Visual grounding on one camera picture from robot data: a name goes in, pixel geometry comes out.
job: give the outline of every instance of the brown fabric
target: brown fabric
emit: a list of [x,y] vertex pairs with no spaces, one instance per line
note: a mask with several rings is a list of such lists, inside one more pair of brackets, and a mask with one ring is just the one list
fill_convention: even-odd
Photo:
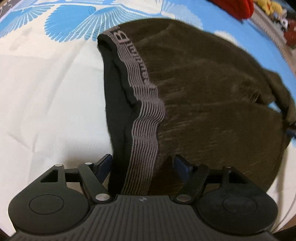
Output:
[[[172,169],[175,154],[212,169],[235,166],[267,190],[290,141],[287,125],[295,121],[294,102],[279,76],[232,43],[182,22],[138,20],[120,30],[166,109],[148,194],[175,194],[182,187]],[[268,108],[273,101],[282,114]]]

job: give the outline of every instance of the underwear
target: underwear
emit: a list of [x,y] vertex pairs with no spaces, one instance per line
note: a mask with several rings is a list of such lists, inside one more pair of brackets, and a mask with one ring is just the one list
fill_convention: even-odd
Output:
[[98,48],[114,151],[111,194],[176,194],[183,185],[172,168],[176,154],[211,169],[234,166],[268,190],[296,120],[278,74],[176,20],[121,24],[98,36]]

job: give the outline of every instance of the blue and white patterned fabric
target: blue and white patterned fabric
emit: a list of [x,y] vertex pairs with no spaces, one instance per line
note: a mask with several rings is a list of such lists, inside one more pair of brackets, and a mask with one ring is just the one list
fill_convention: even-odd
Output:
[[[56,163],[75,167],[112,153],[96,38],[143,18],[176,19],[229,40],[278,72],[296,98],[294,74],[272,40],[207,0],[20,0],[0,18],[0,227],[8,234],[8,204],[28,183]],[[286,215],[296,192],[296,148],[288,149],[268,192],[282,225],[296,213]]]

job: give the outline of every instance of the yellow stuffed toy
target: yellow stuffed toy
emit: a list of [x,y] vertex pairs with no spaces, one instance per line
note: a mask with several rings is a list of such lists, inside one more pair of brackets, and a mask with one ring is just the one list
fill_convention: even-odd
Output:
[[273,14],[274,12],[277,13],[278,16],[281,16],[283,14],[283,8],[282,6],[275,2],[270,0],[253,0],[258,4],[260,8],[269,16],[270,14]]

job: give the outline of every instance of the ribbed gray surface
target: ribbed gray surface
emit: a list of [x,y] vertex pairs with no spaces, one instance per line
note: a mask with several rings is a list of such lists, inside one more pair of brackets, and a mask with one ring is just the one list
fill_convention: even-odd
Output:
[[268,233],[251,237],[221,234],[200,221],[188,205],[168,196],[118,196],[111,204],[97,205],[75,229],[54,236],[18,232],[13,241],[276,241]]

